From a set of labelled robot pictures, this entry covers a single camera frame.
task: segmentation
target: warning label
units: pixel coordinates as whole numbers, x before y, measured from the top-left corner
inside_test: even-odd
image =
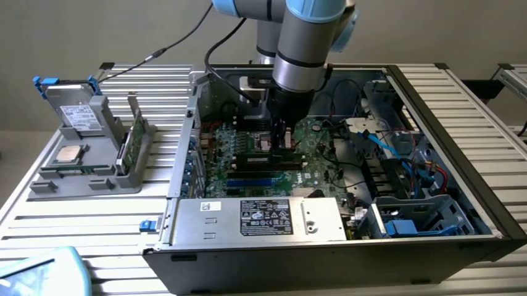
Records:
[[[289,201],[287,199],[241,200],[240,233],[243,236],[293,234]]]
[[[100,124],[88,105],[60,106],[64,115],[77,131],[100,131]]]

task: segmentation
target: metal slatted table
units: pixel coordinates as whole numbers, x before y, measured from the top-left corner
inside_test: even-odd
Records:
[[[128,65],[117,65],[112,73]],[[527,230],[527,147],[471,95],[448,70],[433,65],[400,65],[411,84],[480,172],[496,196]],[[54,133],[28,174],[0,210],[0,266],[72,245],[92,274],[96,295],[168,296],[139,255],[139,223],[163,214],[179,130],[189,95],[191,66],[144,66],[103,83],[109,106],[123,121],[132,118],[128,91],[139,92],[144,116],[157,126],[143,190],[137,194],[26,200],[26,184],[56,145]],[[359,272],[349,267],[349,272]],[[495,263],[476,263],[439,285],[335,289],[273,295],[527,295],[527,247]]]
[[[500,68],[492,76],[527,102],[527,65],[499,64]]]

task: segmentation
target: green circuit board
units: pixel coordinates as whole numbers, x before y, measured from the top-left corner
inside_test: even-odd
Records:
[[[264,132],[236,131],[236,126],[223,123],[212,130],[205,130],[201,134],[201,144],[205,155],[207,169],[207,198],[220,197],[268,197],[268,196],[303,196],[311,190],[321,190],[324,196],[336,197],[337,200],[345,197],[345,190],[335,187],[329,181],[324,180],[324,171],[331,176],[335,174],[335,165],[324,160],[315,147],[319,143],[328,147],[327,133],[313,131],[312,126],[321,125],[321,122],[308,118],[297,123],[292,139],[300,142],[295,153],[303,154],[307,163],[301,170],[276,171],[271,180],[271,186],[227,186],[228,173],[235,172],[232,168],[232,156],[239,153],[263,154],[259,147],[260,137],[265,137]],[[335,180],[335,184],[344,186],[341,180]]]

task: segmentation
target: robotic arm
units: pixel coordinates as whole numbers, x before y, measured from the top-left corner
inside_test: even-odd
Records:
[[[283,148],[285,131],[309,111],[329,50],[341,51],[355,25],[352,0],[212,0],[224,14],[259,20],[260,61],[273,61],[267,108],[272,148]]]

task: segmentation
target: gray wall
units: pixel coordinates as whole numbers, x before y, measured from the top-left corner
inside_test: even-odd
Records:
[[[0,12],[0,130],[53,130],[57,121],[30,86],[34,75],[84,78],[104,61],[133,63],[195,25],[209,0],[10,0]],[[527,1],[361,0],[352,43],[331,62],[445,62],[463,78],[487,78],[499,62],[527,63]],[[236,25],[211,13],[196,35],[157,61],[203,62],[208,47]],[[252,57],[251,22],[212,62]],[[519,124],[527,104],[515,102]]]

